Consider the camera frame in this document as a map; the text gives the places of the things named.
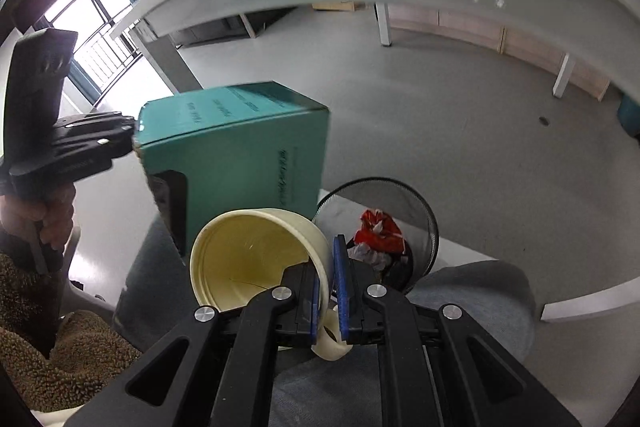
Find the person's left hand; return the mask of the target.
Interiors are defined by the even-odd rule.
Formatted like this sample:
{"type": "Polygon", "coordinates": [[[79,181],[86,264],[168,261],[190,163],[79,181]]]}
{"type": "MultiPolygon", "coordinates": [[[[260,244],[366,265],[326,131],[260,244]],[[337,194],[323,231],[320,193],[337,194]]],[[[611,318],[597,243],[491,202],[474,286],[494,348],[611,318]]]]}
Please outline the person's left hand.
{"type": "Polygon", "coordinates": [[[15,195],[1,197],[1,226],[9,235],[29,241],[32,227],[40,223],[40,242],[62,251],[70,238],[74,222],[74,184],[58,187],[46,199],[25,200],[15,195]]]}

